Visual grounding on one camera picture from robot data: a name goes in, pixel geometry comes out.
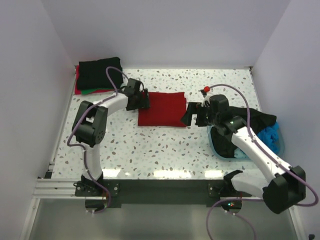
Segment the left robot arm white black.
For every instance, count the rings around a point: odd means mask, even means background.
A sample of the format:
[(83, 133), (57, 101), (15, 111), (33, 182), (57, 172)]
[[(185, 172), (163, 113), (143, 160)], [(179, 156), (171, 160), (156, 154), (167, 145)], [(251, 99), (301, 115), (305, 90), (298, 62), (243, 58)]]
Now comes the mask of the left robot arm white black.
[(81, 180), (73, 184), (77, 197), (110, 196), (100, 160), (100, 143), (107, 132), (108, 117), (120, 110), (134, 111), (149, 107), (148, 89), (140, 80), (133, 78), (105, 99), (80, 103), (67, 140), (69, 147), (80, 147), (83, 152)]

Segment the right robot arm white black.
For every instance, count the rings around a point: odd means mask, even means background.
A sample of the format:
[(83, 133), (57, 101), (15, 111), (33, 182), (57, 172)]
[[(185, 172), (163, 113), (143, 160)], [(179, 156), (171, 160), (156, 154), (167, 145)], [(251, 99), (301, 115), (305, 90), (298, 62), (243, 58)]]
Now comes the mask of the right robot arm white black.
[(264, 201), (275, 214), (280, 214), (306, 197), (306, 173), (292, 167), (270, 150), (249, 126), (249, 121), (232, 112), (223, 94), (207, 95), (203, 102), (189, 102), (181, 122), (198, 127), (213, 126), (225, 139), (241, 149), (258, 167), (262, 177), (234, 170), (223, 177), (223, 192), (230, 197), (245, 192)]

